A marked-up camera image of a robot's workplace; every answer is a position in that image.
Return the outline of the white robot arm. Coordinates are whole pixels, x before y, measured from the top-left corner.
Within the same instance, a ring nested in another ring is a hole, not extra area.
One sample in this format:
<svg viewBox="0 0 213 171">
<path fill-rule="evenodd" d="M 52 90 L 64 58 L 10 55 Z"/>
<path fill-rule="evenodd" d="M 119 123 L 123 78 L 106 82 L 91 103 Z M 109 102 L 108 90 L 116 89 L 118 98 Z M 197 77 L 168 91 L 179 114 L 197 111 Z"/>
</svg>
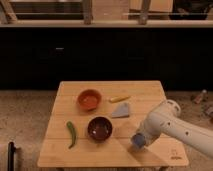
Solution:
<svg viewBox="0 0 213 171">
<path fill-rule="evenodd" d="M 140 123 L 132 142 L 143 148 L 164 133 L 213 158 L 213 131 L 179 119 L 180 114 L 181 108 L 175 101 L 163 101 Z"/>
</svg>

